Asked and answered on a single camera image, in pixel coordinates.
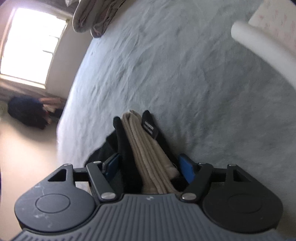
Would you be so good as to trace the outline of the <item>beige and black garment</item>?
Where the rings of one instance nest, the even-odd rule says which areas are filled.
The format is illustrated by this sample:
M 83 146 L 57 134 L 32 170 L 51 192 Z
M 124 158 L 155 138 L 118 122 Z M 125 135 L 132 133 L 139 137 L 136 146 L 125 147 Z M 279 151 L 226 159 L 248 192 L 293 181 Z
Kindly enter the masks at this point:
M 117 157 L 111 169 L 120 173 L 121 183 L 115 185 L 120 193 L 180 195 L 186 189 L 178 160 L 148 110 L 116 116 L 113 127 L 85 163 Z

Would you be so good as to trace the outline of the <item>grey bed sheet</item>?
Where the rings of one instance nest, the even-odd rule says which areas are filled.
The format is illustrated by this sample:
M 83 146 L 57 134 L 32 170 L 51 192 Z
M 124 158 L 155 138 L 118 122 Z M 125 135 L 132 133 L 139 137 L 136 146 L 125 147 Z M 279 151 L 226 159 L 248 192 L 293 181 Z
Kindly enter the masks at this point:
M 295 236 L 295 89 L 235 42 L 260 1 L 126 1 L 76 74 L 57 129 L 58 161 L 81 167 L 129 110 L 154 116 L 171 150 L 237 164 L 283 203 Z

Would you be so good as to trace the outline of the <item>white tube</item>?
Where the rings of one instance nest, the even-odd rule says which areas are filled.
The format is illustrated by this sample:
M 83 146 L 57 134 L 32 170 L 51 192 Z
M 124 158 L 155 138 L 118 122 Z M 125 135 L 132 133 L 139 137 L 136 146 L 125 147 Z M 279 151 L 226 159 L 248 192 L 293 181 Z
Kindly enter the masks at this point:
M 231 36 L 268 63 L 295 87 L 295 53 L 282 42 L 246 22 L 236 21 Z

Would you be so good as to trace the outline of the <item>window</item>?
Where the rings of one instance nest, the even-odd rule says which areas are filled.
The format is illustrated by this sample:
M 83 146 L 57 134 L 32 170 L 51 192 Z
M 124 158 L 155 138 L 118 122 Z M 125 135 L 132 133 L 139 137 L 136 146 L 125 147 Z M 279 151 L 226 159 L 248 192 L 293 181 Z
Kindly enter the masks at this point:
M 1 52 L 1 75 L 45 85 L 66 26 L 58 16 L 16 9 Z

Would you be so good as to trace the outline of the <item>folded grey pink duvet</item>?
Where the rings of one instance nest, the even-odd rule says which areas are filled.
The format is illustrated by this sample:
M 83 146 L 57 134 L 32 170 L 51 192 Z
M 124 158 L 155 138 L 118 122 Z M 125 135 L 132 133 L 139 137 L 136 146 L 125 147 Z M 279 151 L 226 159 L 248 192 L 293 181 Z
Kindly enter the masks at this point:
M 125 1 L 82 0 L 74 11 L 72 27 L 76 33 L 90 31 L 93 38 L 101 38 Z

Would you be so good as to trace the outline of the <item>floral white cloth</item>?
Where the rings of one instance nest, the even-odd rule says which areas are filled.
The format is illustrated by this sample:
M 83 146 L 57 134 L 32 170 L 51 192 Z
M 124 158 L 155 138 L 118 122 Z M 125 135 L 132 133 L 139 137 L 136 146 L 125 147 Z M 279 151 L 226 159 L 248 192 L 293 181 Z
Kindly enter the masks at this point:
M 248 23 L 272 35 L 295 52 L 295 1 L 263 1 Z

